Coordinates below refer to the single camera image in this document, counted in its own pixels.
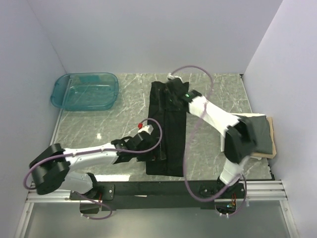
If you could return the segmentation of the black t shirt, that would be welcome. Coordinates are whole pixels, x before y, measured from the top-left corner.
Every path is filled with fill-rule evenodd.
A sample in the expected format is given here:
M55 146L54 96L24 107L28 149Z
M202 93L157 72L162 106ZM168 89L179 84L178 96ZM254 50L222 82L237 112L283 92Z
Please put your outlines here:
M152 82L148 109L148 117L158 121L162 127L160 152L163 160L146 162L146 174L182 177L187 112L167 110L165 84Z

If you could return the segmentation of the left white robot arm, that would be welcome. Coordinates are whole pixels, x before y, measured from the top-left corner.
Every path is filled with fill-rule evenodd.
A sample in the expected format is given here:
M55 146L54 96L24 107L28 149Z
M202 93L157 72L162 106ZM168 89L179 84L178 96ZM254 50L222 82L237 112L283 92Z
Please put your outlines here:
M140 161L155 159L161 140L162 136L140 130L133 137L90 148L62 149L60 144L54 144L30 163L34 189L38 195L63 189L94 199L102 193L102 187L92 173L81 174L77 170L127 163L133 158Z

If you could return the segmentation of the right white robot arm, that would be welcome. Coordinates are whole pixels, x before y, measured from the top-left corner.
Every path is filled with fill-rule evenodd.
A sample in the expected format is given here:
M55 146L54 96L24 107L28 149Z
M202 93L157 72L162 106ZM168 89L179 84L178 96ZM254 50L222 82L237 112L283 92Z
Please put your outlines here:
M221 183L217 186L217 192L221 197L230 197L247 158L257 147L252 123L249 119L224 111L198 91L189 91L180 77L168 76L166 91L171 105L201 118L224 138L226 160L219 176Z

